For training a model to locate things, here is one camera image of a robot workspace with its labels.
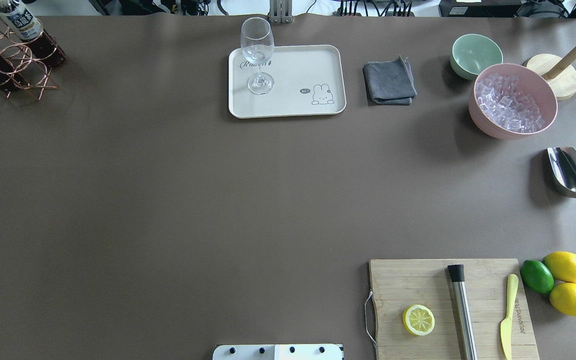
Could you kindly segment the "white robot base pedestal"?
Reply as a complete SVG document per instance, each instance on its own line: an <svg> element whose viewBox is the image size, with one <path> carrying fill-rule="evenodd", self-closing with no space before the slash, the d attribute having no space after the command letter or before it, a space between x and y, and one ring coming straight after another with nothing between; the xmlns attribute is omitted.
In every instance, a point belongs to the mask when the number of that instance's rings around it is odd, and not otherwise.
<svg viewBox="0 0 576 360"><path fill-rule="evenodd" d="M334 343L224 344L213 360L343 360L343 346Z"/></svg>

